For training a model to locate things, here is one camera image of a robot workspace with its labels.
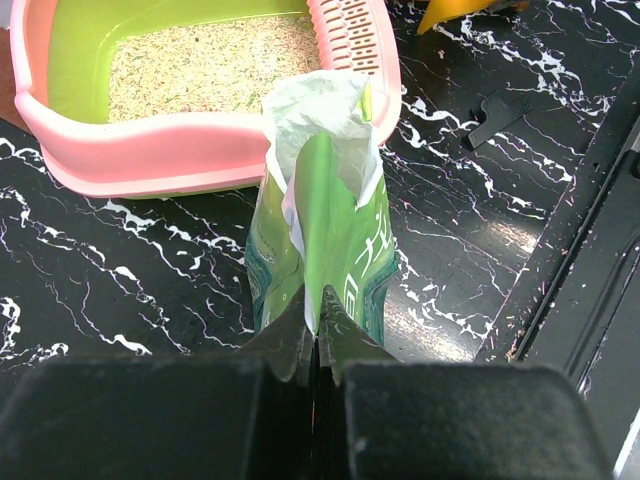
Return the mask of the yellow plastic litter scoop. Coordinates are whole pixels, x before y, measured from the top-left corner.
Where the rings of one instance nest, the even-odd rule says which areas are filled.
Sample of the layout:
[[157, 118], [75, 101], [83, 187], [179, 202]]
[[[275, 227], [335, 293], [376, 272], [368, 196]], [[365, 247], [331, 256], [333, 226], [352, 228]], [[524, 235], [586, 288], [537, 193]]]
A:
[[492, 0], [430, 0], [417, 29], [423, 35], [434, 25], [487, 9]]

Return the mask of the green cat litter bag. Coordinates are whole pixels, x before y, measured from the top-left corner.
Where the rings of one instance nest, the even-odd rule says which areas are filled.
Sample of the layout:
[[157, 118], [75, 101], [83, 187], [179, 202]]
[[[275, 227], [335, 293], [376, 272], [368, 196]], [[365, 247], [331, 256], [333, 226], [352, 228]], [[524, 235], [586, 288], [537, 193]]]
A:
[[301, 293], [303, 324], [317, 334], [332, 288], [348, 318], [382, 342], [398, 262], [368, 77], [317, 70], [279, 80], [262, 116], [266, 169], [245, 247], [255, 327]]

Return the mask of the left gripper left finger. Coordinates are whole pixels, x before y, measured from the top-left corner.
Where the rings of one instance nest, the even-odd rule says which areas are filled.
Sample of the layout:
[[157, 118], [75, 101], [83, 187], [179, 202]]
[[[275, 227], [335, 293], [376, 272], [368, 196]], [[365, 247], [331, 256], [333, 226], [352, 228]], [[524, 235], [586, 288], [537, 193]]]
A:
[[233, 353], [78, 356], [1, 413], [5, 479], [308, 479], [313, 338], [303, 292]]

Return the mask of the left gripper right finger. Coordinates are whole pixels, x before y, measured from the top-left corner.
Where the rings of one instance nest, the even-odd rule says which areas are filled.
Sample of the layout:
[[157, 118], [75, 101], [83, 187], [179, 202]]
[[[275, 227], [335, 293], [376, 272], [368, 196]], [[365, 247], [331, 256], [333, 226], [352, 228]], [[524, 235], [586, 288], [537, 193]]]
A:
[[541, 366], [402, 363], [331, 287], [319, 325], [326, 479], [609, 479], [588, 410]]

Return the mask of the pink green litter box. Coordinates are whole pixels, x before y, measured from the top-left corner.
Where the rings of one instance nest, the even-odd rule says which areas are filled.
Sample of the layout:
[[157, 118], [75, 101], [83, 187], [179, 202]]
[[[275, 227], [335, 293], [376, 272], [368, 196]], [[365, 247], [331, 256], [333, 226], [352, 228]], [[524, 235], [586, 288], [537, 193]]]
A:
[[400, 117], [382, 1], [16, 1], [9, 36], [16, 109], [49, 173], [89, 197], [257, 183], [283, 77], [365, 75], [379, 142]]

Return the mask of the black bag clip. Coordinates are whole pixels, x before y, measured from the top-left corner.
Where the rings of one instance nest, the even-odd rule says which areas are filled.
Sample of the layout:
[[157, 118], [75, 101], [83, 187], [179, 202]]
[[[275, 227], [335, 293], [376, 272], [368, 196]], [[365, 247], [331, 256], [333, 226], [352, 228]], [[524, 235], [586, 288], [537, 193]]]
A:
[[494, 91], [470, 110], [471, 119], [478, 123], [463, 140], [471, 151], [504, 131], [532, 108], [528, 96], [519, 95], [509, 100], [504, 91]]

